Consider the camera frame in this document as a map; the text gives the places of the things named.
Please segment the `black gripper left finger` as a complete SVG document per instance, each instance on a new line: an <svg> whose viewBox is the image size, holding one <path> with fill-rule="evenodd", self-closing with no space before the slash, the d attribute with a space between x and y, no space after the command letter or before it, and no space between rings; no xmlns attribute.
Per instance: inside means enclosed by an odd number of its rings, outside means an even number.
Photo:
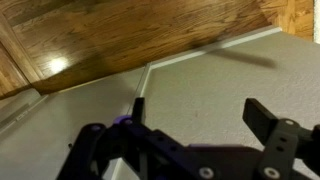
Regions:
<svg viewBox="0 0 320 180"><path fill-rule="evenodd" d="M107 127L85 125L57 180L103 180L111 162L121 158L141 180L173 180L187 174L185 149L159 130L143 124L145 100L137 98L130 115Z"/></svg>

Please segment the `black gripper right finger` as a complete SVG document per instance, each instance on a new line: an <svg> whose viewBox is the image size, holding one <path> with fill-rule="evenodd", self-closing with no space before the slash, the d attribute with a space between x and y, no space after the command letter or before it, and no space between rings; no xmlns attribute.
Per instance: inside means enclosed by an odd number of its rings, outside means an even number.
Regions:
<svg viewBox="0 0 320 180"><path fill-rule="evenodd" d="M293 169L300 159L320 176L320 125L306 129L288 118L277 118L258 100L247 98L243 121L264 146L255 169L260 180L311 180Z"/></svg>

